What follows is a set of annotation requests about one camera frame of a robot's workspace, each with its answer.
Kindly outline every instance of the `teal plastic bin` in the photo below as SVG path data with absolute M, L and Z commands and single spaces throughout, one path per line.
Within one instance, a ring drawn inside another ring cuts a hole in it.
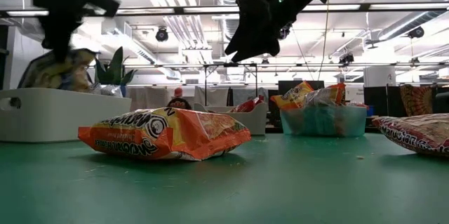
M 365 133 L 366 108 L 306 107 L 281 110 L 284 134 L 297 136 L 358 137 Z

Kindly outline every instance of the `green table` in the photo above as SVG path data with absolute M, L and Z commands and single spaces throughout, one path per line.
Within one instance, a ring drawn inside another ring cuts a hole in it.
M 0 144 L 0 179 L 5 224 L 449 223 L 449 162 L 376 134 L 273 134 L 204 162 Z

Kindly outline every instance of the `white storage bin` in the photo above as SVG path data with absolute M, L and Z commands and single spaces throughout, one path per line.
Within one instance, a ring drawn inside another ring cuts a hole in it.
M 234 107 L 204 107 L 202 104 L 195 103 L 194 110 L 199 112 L 214 111 L 220 114 L 229 115 L 245 125 L 252 136 L 265 135 L 267 125 L 268 104 L 265 102 L 257 104 L 251 112 L 227 112 Z
M 20 108 L 5 107 L 8 98 L 19 98 Z M 0 91 L 0 104 L 0 141 L 47 143 L 78 139 L 80 126 L 129 112 L 131 99 L 21 88 Z

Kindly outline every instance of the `potted plant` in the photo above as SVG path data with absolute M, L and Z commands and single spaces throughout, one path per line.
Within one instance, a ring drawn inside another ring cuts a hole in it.
M 123 47 L 115 51 L 109 65 L 105 66 L 95 58 L 95 82 L 101 85 L 120 86 L 123 97 L 126 96 L 126 84 L 133 80 L 135 72 L 137 70 L 131 70 L 123 75 Z

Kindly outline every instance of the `table surface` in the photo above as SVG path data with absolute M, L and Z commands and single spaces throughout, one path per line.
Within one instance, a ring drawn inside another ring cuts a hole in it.
M 2 223 L 449 223 L 449 161 L 377 134 L 270 134 L 203 162 L 2 143 L 0 179 Z

